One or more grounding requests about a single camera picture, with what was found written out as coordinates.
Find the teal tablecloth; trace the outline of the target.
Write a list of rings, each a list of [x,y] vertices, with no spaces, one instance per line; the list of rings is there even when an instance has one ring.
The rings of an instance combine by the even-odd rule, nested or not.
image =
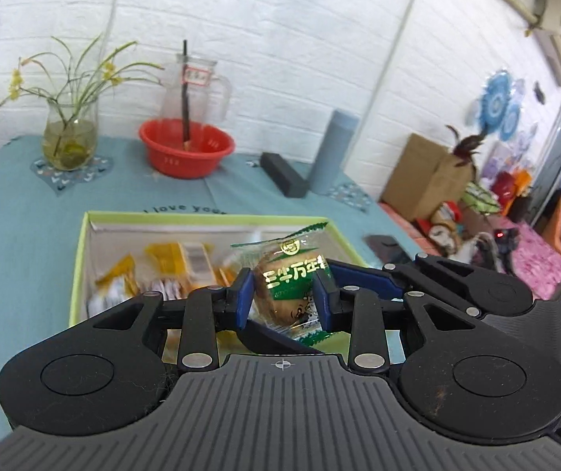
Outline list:
[[[232,154],[204,179],[183,181],[149,166],[137,139],[104,137],[98,153],[113,169],[57,194],[31,170],[36,136],[0,149],[0,370],[9,358],[68,325],[77,243],[88,212],[318,216],[330,219],[370,266],[379,259],[369,235],[394,237],[409,254],[417,244],[381,209],[357,210],[327,196],[284,197],[252,154]],[[0,407],[0,440],[9,431]]]

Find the glass pitcher with straw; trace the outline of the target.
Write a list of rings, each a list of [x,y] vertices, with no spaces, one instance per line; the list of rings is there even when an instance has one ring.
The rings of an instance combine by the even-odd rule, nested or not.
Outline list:
[[[233,87],[216,73],[217,64],[209,57],[193,54],[184,39],[175,63],[167,70],[159,119],[183,120],[186,139],[191,122],[217,126],[225,120]]]

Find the glass vase with flowers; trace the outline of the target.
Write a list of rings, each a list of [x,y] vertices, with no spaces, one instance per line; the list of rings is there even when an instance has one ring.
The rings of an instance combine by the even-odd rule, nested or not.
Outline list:
[[[98,101],[125,83],[159,85],[164,67],[127,58],[134,40],[117,46],[105,57],[97,56],[100,36],[74,53],[54,36],[54,49],[21,57],[10,74],[7,95],[0,109],[22,99],[43,102],[47,108],[41,147],[51,166],[73,171],[93,159],[98,147]]]

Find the small black box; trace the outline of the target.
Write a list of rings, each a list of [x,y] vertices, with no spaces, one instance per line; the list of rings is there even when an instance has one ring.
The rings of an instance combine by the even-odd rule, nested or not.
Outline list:
[[[286,198],[301,199],[307,195],[306,180],[279,154],[262,153],[259,165]]]

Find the yellow snack pack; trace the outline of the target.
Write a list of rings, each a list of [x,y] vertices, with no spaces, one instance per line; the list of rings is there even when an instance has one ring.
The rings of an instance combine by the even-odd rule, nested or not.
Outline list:
[[[211,260],[213,250],[208,243],[152,243],[144,253],[160,277],[176,279],[180,292],[189,294],[197,288],[228,285],[222,268]]]

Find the grey blue cylinder bottle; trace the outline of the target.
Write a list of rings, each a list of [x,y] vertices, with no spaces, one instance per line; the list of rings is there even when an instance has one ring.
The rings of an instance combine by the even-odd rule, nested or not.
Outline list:
[[[326,195],[335,184],[358,125],[359,118],[353,114],[342,110],[331,113],[308,176],[309,188],[315,194]]]

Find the blue paper fan decoration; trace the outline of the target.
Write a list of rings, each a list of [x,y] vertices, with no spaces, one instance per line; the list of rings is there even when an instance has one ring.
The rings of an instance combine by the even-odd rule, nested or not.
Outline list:
[[[485,135],[499,130],[511,99],[512,78],[507,70],[500,70],[486,83],[479,112],[479,125]]]

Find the green cardboard box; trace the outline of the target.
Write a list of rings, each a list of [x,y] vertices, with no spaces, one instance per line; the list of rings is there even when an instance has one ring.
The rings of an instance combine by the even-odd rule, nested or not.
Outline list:
[[[160,277],[144,250],[152,243],[208,243],[214,245],[212,262],[225,273],[228,285],[239,271],[225,265],[236,243],[287,236],[326,222],[324,257],[328,262],[364,264],[333,222],[308,216],[226,216],[226,215],[150,215],[98,213],[85,215],[76,253],[71,324],[79,323],[111,309],[140,292],[155,289],[168,300],[180,300],[176,279]],[[348,353],[350,338],[345,333],[330,333],[330,338],[312,349],[327,353]]]

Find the red plastic basin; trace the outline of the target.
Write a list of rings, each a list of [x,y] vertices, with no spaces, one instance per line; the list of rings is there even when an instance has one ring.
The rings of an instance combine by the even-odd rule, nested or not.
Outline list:
[[[191,122],[186,139],[183,120],[177,118],[148,120],[140,126],[139,137],[149,164],[176,179],[207,177],[235,150],[231,135],[210,124]]]

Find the green biscuit packet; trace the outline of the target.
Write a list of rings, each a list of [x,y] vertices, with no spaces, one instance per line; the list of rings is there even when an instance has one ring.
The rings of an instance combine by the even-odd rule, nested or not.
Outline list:
[[[318,222],[284,237],[236,243],[225,261],[234,271],[254,273],[250,319],[310,348],[330,338],[312,294],[313,275],[332,274],[323,251],[326,227]]]

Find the pink patterned bench cushion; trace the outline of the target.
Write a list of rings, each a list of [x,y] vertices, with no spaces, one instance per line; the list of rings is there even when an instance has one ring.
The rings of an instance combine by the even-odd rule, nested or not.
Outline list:
[[[499,217],[494,225],[519,230],[519,244],[512,252],[515,274],[538,299],[551,299],[561,283],[561,255],[525,222],[513,223]]]

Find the brown cardboard box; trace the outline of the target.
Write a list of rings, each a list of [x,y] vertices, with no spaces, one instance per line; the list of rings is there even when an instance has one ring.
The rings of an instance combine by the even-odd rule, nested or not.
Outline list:
[[[430,219],[445,202],[457,202],[474,180],[472,164],[418,134],[407,144],[390,174],[381,201],[407,221]]]

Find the smartphone with red case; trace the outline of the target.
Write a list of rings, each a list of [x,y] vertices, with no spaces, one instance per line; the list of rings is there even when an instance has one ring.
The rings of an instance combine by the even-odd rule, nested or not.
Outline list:
[[[399,242],[389,235],[367,235],[364,241],[383,264],[409,264],[412,258]]]

